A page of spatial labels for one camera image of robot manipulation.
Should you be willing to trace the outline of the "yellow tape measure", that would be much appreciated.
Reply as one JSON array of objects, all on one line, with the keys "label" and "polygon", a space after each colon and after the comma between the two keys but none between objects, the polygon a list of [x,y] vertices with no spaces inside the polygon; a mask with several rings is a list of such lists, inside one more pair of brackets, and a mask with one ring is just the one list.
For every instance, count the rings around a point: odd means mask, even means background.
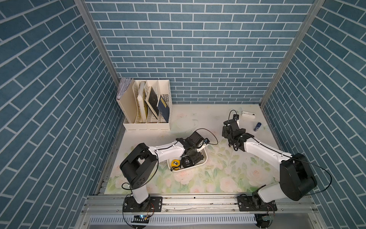
[{"label": "yellow tape measure", "polygon": [[182,167],[181,160],[174,159],[171,162],[171,171],[178,171],[181,169],[181,167]]}]

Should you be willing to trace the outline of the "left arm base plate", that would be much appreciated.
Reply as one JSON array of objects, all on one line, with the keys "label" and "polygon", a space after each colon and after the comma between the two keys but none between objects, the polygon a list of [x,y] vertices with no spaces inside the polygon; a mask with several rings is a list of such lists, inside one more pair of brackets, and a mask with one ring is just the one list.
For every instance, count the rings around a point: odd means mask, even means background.
[{"label": "left arm base plate", "polygon": [[163,197],[149,197],[147,200],[138,204],[134,197],[126,197],[123,205],[123,212],[161,212]]}]

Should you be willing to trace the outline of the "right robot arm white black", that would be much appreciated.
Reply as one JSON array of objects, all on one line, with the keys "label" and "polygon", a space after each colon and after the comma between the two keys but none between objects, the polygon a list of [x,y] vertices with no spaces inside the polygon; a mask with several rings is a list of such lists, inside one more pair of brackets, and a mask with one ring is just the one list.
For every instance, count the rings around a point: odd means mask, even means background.
[{"label": "right robot arm white black", "polygon": [[258,207],[283,198],[298,201],[316,188],[316,178],[304,155],[292,155],[262,143],[240,128],[235,119],[224,121],[222,136],[235,151],[253,154],[279,171],[279,182],[264,185],[252,193],[252,201]]}]

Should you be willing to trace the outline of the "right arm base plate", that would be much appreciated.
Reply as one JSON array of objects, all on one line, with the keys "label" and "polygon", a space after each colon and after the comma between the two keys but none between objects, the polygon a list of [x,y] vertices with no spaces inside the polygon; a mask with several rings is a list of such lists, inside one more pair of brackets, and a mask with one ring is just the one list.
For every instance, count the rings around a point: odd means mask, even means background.
[{"label": "right arm base plate", "polygon": [[238,207],[240,211],[266,211],[276,212],[277,206],[275,201],[264,203],[257,196],[248,196],[241,194],[237,197]]}]

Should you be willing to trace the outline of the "black square tape measure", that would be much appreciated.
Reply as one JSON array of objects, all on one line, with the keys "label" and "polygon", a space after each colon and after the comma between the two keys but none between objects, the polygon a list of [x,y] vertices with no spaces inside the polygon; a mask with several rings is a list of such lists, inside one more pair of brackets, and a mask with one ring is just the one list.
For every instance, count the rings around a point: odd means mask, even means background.
[{"label": "black square tape measure", "polygon": [[190,159],[189,156],[182,157],[181,164],[184,169],[194,166],[194,162]]}]

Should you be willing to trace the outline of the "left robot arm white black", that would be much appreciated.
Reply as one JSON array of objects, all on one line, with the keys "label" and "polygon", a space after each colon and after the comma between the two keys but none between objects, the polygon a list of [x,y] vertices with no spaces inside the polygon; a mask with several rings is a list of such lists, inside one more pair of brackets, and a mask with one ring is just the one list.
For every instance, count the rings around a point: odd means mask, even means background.
[{"label": "left robot arm white black", "polygon": [[187,138],[177,138],[170,144],[149,147],[138,144],[120,164],[120,170],[127,179],[128,190],[136,204],[145,204],[150,198],[146,185],[157,172],[159,163],[170,162],[171,171],[191,169],[206,160],[203,151],[210,143],[198,132]]}]

